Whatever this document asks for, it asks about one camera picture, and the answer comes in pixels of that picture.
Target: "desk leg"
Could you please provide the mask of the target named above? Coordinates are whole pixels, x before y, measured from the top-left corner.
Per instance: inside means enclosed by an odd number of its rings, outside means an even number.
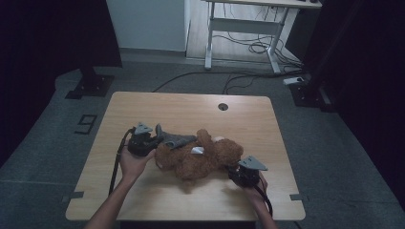
[[[212,21],[214,20],[214,10],[215,10],[215,3],[212,3],[208,27],[208,44],[206,45],[205,50],[205,68],[207,70],[211,69],[211,61],[212,61]]]
[[[277,63],[278,58],[277,58],[277,55],[275,54],[275,50],[277,48],[277,43],[280,39],[281,32],[283,31],[283,27],[286,23],[288,10],[289,10],[289,8],[285,8],[283,18],[279,22],[277,32],[275,34],[276,36],[274,37],[273,42],[271,42],[270,49],[267,50],[267,55],[268,55],[268,58],[270,59],[271,67],[273,68],[274,73],[281,73],[278,63]]]

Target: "table top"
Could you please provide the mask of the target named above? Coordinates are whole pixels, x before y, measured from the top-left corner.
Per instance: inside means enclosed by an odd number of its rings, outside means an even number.
[[[219,109],[221,103],[228,106],[226,111]],[[302,201],[290,198],[299,192],[268,97],[119,92],[111,98],[76,185],[75,191],[84,192],[83,197],[71,199],[67,219],[89,219],[108,197],[119,143],[139,122],[153,129],[160,123],[165,132],[177,135],[196,135],[204,128],[212,136],[235,140],[245,148],[242,158],[255,156],[267,166],[263,175],[274,218],[305,217]],[[118,169],[117,182],[120,178]],[[155,161],[150,161],[117,219],[250,221],[257,217],[227,173],[214,172],[187,186],[173,172],[162,172]]]
[[[246,4],[272,7],[298,8],[298,9],[321,9],[322,3],[319,0],[311,3],[309,0],[302,2],[298,0],[203,0],[214,3]]]

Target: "brown teddy bear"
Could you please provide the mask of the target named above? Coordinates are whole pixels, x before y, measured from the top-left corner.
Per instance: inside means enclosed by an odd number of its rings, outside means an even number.
[[[194,182],[214,170],[238,167],[243,152],[244,148],[235,141],[223,137],[212,139],[207,130],[201,129],[197,131],[197,140],[180,148],[172,149],[163,141],[155,160],[161,170],[174,170],[176,177]]]

